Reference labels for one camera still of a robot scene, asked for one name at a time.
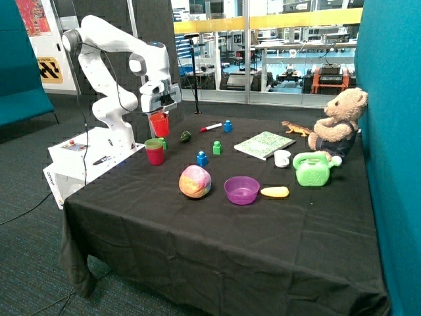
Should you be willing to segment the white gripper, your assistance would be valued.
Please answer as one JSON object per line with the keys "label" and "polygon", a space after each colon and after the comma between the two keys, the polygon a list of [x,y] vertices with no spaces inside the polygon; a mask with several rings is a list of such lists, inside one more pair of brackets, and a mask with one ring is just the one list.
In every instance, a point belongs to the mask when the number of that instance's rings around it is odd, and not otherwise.
{"label": "white gripper", "polygon": [[182,100],[179,85],[169,84],[167,81],[148,81],[140,87],[139,92],[141,110],[147,114],[162,111],[164,118]]}

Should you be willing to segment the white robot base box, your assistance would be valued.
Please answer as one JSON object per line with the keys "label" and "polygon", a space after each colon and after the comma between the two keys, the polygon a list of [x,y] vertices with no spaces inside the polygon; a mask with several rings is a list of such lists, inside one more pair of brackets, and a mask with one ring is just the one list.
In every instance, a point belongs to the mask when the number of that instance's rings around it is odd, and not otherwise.
{"label": "white robot base box", "polygon": [[52,163],[43,170],[62,209],[67,197],[143,149],[144,144],[120,144],[108,128],[95,127],[48,148]]}

